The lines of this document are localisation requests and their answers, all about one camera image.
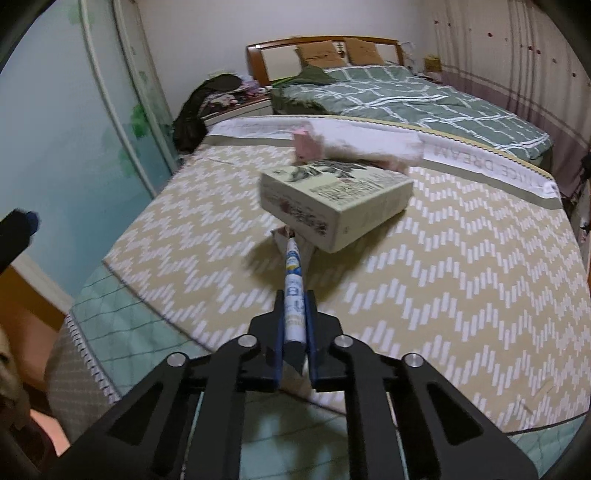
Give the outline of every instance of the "headboard panel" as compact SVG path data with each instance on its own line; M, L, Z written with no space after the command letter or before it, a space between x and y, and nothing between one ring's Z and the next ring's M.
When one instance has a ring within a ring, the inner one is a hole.
M375 43L378 52L384 60L394 61L404 65L404 55L397 40L378 37L347 37L331 35L327 37L294 37L283 40L273 40L264 43L249 45L246 48L248 63L252 70L252 76L262 86L282 78L295 76L301 71L300 59L295 46L302 43L330 40L336 44L336 49L346 55L345 38L358 38L360 40Z

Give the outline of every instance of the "orange cushion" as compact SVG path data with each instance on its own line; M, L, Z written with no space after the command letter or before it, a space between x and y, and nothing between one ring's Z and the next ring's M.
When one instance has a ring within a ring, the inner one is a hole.
M349 61L353 65L386 65L378 53L375 43L358 38L346 38L345 45L349 54Z
M339 56L335 45L330 40L304 43L298 45L296 50L304 63L313 65L314 67L331 69L345 67L347 65Z

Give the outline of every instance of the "metal bolt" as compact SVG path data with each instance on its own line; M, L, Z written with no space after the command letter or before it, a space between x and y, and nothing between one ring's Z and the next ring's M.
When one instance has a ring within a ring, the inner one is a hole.
M184 363L187 361L187 357L185 357L182 353L172 353L166 359L166 363L168 363L171 367L182 367Z
M238 345L244 348L251 348L256 345L257 339L254 335L242 335L238 339Z
M420 367L425 360L422 356L418 353L409 353L408 355L404 355L404 362L412 368Z
M335 345L341 348L349 348L353 345L353 339L349 335L339 335L335 338Z

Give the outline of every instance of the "bedside table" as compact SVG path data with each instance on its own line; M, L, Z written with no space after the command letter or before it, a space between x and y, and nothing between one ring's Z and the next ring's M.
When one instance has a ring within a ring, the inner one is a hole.
M271 99L267 96L260 96L256 99L230 107L222 112L211 113L203 117L206 127L210 127L229 118L242 116L272 115Z

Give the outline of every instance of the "white cardboard box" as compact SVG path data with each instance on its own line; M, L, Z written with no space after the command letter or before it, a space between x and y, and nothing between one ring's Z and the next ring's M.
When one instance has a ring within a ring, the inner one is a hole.
M261 172L261 207L326 252L402 212L413 181L362 163L319 160Z

